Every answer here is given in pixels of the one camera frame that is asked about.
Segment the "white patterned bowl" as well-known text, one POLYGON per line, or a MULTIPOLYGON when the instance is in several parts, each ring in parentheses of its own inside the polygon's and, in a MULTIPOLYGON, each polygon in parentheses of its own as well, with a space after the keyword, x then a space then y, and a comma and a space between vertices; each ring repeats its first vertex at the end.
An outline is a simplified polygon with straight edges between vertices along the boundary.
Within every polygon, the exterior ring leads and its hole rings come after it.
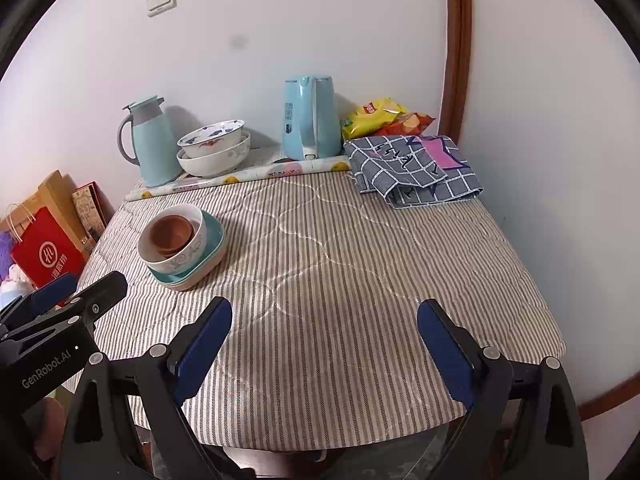
POLYGON ((138 254, 146 266, 163 274, 178 274, 190 270, 195 266, 207 242, 206 226, 203 221, 203 211, 197 206, 180 204, 164 209, 157 214, 143 229, 139 237, 137 248, 138 254), (168 214, 180 214, 187 218, 194 227, 194 235, 190 243, 178 254, 170 258, 162 257, 151 245, 150 229, 159 218, 168 214))

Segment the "small brown bowl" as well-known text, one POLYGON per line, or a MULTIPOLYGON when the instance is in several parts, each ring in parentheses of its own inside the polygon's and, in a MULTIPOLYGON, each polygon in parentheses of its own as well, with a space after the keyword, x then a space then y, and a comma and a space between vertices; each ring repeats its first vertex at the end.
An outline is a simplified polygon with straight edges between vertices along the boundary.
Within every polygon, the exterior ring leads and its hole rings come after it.
POLYGON ((187 218, 180 214, 168 214, 151 226, 150 242, 162 257, 170 258, 181 252, 193 235, 194 227, 187 218))

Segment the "blue square plate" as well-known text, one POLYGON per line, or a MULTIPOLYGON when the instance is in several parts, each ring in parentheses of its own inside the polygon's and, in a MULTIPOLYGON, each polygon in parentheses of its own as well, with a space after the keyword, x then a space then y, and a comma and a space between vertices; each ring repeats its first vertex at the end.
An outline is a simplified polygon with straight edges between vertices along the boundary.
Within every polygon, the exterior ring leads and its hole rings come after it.
POLYGON ((173 290, 188 290, 212 272, 226 255, 228 240, 222 224, 206 211, 203 212, 203 221, 207 242, 195 266, 178 274, 163 274, 149 268, 152 277, 163 286, 173 290))

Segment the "red paper bag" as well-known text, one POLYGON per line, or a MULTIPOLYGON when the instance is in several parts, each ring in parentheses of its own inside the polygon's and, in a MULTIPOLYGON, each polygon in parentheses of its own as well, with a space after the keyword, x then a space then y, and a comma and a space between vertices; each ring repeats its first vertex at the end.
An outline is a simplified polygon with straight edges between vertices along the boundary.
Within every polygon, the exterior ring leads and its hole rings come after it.
POLYGON ((79 278, 85 266, 84 256, 46 207, 37 210, 10 255, 37 288, 65 273, 79 278))

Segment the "patterned notebook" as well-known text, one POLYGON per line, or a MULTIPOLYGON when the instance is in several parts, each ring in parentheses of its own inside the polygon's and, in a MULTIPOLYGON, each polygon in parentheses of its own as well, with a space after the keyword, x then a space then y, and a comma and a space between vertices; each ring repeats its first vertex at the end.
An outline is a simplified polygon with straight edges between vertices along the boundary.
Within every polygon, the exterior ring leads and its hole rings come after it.
POLYGON ((91 181, 72 193, 72 202, 88 237, 98 242, 107 227, 107 218, 96 182, 91 181))

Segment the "brown cardboard paper bag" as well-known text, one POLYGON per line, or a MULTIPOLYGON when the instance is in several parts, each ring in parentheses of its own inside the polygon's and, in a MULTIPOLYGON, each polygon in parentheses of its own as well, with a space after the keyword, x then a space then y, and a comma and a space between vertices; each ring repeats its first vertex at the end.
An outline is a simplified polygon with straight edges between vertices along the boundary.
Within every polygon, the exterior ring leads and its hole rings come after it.
POLYGON ((53 171, 29 198, 2 209, 1 231, 10 233, 14 240, 18 240, 29 224, 30 215, 47 208, 84 259, 88 260, 96 242, 80 221, 72 200, 74 191, 73 181, 68 174, 63 176, 58 170, 53 171))

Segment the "striped quilted table cover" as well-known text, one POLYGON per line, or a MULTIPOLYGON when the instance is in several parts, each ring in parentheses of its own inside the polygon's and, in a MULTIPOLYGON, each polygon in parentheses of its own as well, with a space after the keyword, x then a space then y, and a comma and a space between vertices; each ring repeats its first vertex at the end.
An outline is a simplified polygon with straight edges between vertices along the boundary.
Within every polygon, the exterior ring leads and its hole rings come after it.
POLYGON ((483 204, 395 209, 344 172, 303 174, 123 204, 80 284, 111 271, 127 296, 96 326, 113 360, 140 356, 227 298, 230 333, 184 414, 207 444, 269 451, 347 448, 416 434, 463 414, 427 355, 416 310, 437 300, 482 346, 513 361, 566 345, 533 278, 483 204), (192 204, 228 237, 219 266, 186 292, 138 256, 146 224, 192 204))

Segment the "light blue thermos jug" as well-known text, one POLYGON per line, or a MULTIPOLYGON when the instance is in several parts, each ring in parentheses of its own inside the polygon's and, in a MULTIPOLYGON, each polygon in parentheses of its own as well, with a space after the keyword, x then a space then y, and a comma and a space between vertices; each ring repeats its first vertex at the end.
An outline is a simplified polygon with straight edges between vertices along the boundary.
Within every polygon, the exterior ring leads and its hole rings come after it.
POLYGON ((178 163, 178 145, 168 117, 160 107, 161 96, 151 96, 124 107, 128 112, 117 131, 117 147, 124 159, 138 166, 143 182, 150 188, 177 179, 182 173, 178 163), (129 156, 122 144, 122 130, 130 125, 134 154, 129 156))

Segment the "large white porcelain bowl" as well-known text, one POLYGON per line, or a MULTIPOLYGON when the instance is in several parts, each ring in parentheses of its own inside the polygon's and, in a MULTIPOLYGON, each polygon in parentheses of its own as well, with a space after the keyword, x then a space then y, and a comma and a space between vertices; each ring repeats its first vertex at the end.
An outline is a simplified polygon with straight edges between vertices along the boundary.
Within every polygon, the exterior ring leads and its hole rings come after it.
POLYGON ((189 157, 185 151, 180 150, 177 160, 182 170, 193 177, 212 178, 222 174, 228 174, 238 168, 247 158, 250 152, 250 134, 243 133, 241 141, 218 153, 189 157))

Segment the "blue patterned porcelain bowl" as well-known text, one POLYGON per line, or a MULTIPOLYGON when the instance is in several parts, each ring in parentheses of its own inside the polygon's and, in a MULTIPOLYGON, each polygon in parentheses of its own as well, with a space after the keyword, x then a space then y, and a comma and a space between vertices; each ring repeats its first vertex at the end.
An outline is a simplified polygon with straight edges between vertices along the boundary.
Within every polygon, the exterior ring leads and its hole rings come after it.
POLYGON ((241 142, 243 128, 241 119, 215 122, 185 134, 177 145, 190 158, 219 153, 241 142))

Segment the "blue checkered cloth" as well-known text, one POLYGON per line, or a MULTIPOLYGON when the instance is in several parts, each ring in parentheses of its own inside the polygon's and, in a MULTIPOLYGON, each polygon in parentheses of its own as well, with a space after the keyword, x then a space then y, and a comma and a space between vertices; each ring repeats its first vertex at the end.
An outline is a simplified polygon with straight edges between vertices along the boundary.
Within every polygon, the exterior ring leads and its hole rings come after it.
POLYGON ((483 185, 448 136, 364 136, 344 145, 361 194, 395 209, 470 200, 483 185))

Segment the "fruit patterned rolled mat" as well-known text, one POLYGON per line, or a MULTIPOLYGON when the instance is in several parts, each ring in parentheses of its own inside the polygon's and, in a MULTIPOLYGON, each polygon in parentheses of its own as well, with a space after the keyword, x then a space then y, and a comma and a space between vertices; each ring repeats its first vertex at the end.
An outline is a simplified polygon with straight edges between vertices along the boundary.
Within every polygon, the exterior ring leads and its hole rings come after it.
POLYGON ((278 155, 282 155, 282 152, 277 148, 252 148, 238 168, 221 176, 203 178, 183 174, 177 180, 156 188, 139 185, 125 196, 124 201, 135 202, 136 200, 146 200, 147 198, 181 192, 198 191, 203 188, 216 188, 216 186, 227 184, 350 170, 349 161, 345 155, 314 160, 277 158, 278 155))

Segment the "orange snack bag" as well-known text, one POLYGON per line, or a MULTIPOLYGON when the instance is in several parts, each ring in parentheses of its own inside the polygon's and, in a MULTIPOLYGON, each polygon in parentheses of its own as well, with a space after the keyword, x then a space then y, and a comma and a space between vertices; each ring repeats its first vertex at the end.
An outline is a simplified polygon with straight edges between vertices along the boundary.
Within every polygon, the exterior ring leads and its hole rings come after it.
POLYGON ((376 130, 374 136, 420 136, 435 121, 429 114, 407 113, 376 130))

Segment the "light blue electric kettle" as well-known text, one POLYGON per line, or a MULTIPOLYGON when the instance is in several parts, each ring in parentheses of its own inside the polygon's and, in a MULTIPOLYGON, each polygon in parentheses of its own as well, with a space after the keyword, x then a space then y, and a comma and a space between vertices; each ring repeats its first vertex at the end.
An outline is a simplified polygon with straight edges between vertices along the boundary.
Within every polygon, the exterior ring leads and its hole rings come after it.
POLYGON ((285 81, 282 148, 294 160, 341 153, 341 125, 331 77, 297 76, 285 81))

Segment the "yellow chips bag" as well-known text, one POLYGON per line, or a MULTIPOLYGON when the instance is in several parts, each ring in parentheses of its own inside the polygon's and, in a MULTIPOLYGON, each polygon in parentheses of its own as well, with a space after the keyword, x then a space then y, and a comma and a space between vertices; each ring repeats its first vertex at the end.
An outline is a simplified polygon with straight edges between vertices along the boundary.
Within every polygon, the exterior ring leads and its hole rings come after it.
POLYGON ((391 98, 370 101, 342 120, 342 138, 344 141, 362 138, 390 125, 398 116, 407 112, 402 104, 391 98))

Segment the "white wall switch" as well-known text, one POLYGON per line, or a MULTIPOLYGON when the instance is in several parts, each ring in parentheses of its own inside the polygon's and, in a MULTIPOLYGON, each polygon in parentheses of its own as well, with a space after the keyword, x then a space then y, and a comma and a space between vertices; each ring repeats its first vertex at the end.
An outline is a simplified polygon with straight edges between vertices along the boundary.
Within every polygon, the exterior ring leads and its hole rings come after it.
POLYGON ((145 0, 146 14, 149 18, 162 14, 177 6, 177 0, 145 0))

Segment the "brown wooden door frame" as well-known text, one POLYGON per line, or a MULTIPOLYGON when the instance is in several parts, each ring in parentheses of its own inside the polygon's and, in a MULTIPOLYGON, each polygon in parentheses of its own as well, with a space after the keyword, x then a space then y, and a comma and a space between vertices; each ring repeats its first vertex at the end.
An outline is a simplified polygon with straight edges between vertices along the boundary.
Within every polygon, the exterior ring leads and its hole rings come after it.
POLYGON ((438 133, 460 140, 471 65, 473 1, 447 0, 444 90, 438 133))

